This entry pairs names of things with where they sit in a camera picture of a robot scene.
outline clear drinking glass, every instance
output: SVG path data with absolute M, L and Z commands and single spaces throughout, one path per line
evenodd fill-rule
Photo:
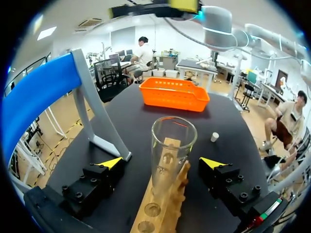
M 178 116 L 166 116 L 152 126 L 153 195 L 160 197 L 169 190 L 183 167 L 197 131 L 193 124 Z

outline man sitting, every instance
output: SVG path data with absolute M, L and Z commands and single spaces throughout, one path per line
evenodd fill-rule
M 277 119 L 268 118 L 264 123 L 266 142 L 260 147 L 260 151 L 269 150 L 272 145 L 270 141 L 271 133 L 283 142 L 284 148 L 289 150 L 290 157 L 283 164 L 282 170 L 287 168 L 297 155 L 296 146 L 299 144 L 303 130 L 304 117 L 302 108 L 307 104 L 307 95 L 303 91 L 298 92 L 296 102 L 288 101 L 280 104 L 276 108 Z
M 134 75 L 136 70 L 147 71 L 149 69 L 147 63 L 152 61 L 153 58 L 152 48 L 148 44 L 147 37 L 142 36 L 139 38 L 138 45 L 139 48 L 134 52 L 134 56 L 131 59 L 132 64 L 134 62 L 138 64 L 127 68 L 127 72 L 129 72 L 131 76 Z

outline brown shorts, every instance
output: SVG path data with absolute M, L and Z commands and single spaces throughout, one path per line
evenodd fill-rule
M 290 133 L 287 131 L 285 125 L 280 122 L 279 120 L 276 121 L 276 132 L 272 131 L 272 134 L 274 136 L 277 136 L 277 138 L 283 142 L 284 148 L 286 149 L 286 146 L 291 144 L 293 141 L 293 136 L 290 135 Z

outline orange plastic basket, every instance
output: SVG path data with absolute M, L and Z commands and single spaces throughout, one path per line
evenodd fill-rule
M 202 112 L 209 102 L 205 89 L 191 81 L 151 77 L 139 88 L 147 105 Z

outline beige shirt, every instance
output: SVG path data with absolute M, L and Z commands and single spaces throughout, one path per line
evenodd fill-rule
M 278 106 L 279 110 L 283 114 L 280 122 L 286 127 L 287 131 L 293 136 L 293 138 L 301 137 L 301 133 L 303 130 L 303 121 L 304 117 L 302 112 L 297 112 L 296 108 L 294 108 L 295 102 L 288 101 L 280 104 Z M 291 113 L 294 113 L 297 121 L 291 117 Z

